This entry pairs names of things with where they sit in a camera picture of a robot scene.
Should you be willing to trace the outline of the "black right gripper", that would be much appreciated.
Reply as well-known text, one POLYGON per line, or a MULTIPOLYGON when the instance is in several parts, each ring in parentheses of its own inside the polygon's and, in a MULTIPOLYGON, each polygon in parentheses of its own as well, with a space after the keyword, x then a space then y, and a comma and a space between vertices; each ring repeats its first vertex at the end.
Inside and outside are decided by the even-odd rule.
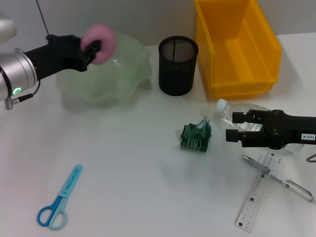
POLYGON ((233 112, 233 123, 263 124, 264 132, 226 129, 226 141, 238 143, 244 148, 268 147, 280 150, 288 144, 316 143, 316 118, 291 116, 282 110, 249 110, 233 112))

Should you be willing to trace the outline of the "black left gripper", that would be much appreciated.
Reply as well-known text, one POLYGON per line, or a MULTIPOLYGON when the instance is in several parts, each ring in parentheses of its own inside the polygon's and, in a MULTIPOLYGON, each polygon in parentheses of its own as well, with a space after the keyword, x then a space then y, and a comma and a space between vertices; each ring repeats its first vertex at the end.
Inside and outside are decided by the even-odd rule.
POLYGON ((35 68, 37 80, 67 69, 84 72, 101 49, 100 40, 81 49, 81 37, 75 35, 48 35, 46 39, 46 45, 25 53, 35 68))

